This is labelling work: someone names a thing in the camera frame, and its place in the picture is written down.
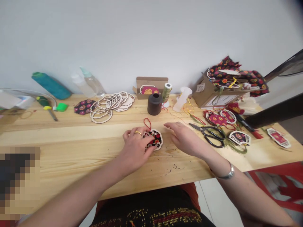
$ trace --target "black scissors handle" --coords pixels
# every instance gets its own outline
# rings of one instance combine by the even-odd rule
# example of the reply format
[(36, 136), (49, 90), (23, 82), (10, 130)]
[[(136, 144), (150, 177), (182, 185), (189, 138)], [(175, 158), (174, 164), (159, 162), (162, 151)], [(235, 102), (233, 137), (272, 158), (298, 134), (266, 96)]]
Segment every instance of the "black scissors handle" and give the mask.
[[(208, 130), (208, 129), (216, 130), (217, 132), (219, 132), (219, 134), (221, 135), (221, 137), (218, 136), (218, 135), (216, 135), (215, 133), (213, 133), (212, 131), (210, 131), (210, 130)], [(217, 147), (217, 148), (222, 148), (222, 147), (224, 147), (224, 142), (223, 142), (223, 140), (225, 140), (226, 136), (225, 136), (225, 134), (224, 134), (221, 130), (219, 130), (219, 129), (215, 128), (215, 127), (205, 126), (205, 127), (201, 127), (201, 132), (202, 132), (202, 134), (204, 135), (204, 138), (207, 140), (207, 142), (210, 143), (211, 145), (213, 145), (214, 147)], [(218, 145), (213, 144), (213, 143), (209, 140), (208, 137), (220, 141), (220, 142), (221, 142), (221, 145), (218, 146)]]

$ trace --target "green screwdriver handle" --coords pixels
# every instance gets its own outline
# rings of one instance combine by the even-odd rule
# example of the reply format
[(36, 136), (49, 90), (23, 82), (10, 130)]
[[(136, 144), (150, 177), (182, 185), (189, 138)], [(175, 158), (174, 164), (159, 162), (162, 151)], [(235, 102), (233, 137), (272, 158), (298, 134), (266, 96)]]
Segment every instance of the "green screwdriver handle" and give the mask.
[(49, 101), (47, 100), (47, 98), (45, 98), (44, 96), (38, 96), (37, 98), (38, 103), (43, 106), (44, 110), (49, 110), (52, 109), (52, 107), (50, 106)]

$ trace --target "gold ring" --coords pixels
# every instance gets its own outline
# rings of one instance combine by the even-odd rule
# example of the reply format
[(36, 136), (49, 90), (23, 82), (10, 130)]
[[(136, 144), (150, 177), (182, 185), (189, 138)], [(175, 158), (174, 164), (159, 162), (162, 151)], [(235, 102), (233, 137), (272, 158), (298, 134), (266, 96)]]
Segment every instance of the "gold ring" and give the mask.
[(140, 135), (142, 135), (142, 134), (141, 134), (141, 132), (139, 132), (138, 130), (137, 130), (137, 131), (135, 131), (135, 134), (136, 134), (136, 133), (139, 133)]

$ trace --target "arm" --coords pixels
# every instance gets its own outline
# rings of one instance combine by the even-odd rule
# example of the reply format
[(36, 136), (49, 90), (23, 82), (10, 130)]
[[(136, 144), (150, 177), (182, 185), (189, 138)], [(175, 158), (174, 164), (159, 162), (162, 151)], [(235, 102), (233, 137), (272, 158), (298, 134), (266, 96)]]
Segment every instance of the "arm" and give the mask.
[[(175, 135), (171, 135), (171, 139), (177, 148), (204, 160), (216, 176), (223, 177), (230, 172), (229, 162), (190, 128), (180, 122), (164, 125), (175, 132)], [(250, 226), (260, 226), (260, 224), (297, 226), (281, 207), (236, 167), (231, 179), (218, 178), (218, 181), (241, 217), (245, 217), (245, 221), (254, 220)]]
[(149, 131), (147, 127), (126, 131), (123, 134), (125, 145), (117, 158), (66, 188), (19, 226), (74, 227), (79, 224), (108, 188), (139, 169), (156, 148), (149, 147), (145, 151), (154, 137), (142, 139), (139, 133), (134, 133), (137, 130), (141, 134)]

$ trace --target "scissors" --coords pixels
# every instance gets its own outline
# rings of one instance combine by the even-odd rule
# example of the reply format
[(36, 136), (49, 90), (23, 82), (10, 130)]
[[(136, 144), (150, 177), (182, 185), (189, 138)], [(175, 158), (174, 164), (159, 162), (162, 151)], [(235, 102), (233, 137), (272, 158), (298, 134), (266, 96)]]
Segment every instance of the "scissors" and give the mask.
[[(220, 129), (215, 128), (215, 127), (212, 127), (212, 126), (199, 127), (199, 126), (196, 126), (196, 125), (191, 124), (191, 123), (189, 123), (189, 124), (190, 124), (190, 126), (192, 126), (193, 128), (195, 128), (195, 129), (199, 130), (200, 132), (202, 132), (202, 134), (204, 135), (204, 138), (207, 140), (207, 142), (210, 143), (211, 145), (213, 145), (214, 147), (217, 147), (217, 148), (222, 148), (222, 147), (224, 147), (224, 142), (223, 142), (223, 140), (225, 140), (226, 136), (224, 135), (224, 133), (223, 133)], [(219, 134), (221, 135), (221, 137), (218, 136), (218, 135), (216, 135), (215, 133), (213, 133), (212, 131), (210, 131), (210, 130), (208, 130), (208, 129), (213, 129), (213, 130), (219, 132)], [(213, 143), (209, 140), (208, 137), (220, 141), (220, 142), (221, 142), (221, 145), (218, 146), (218, 145), (213, 144)]]

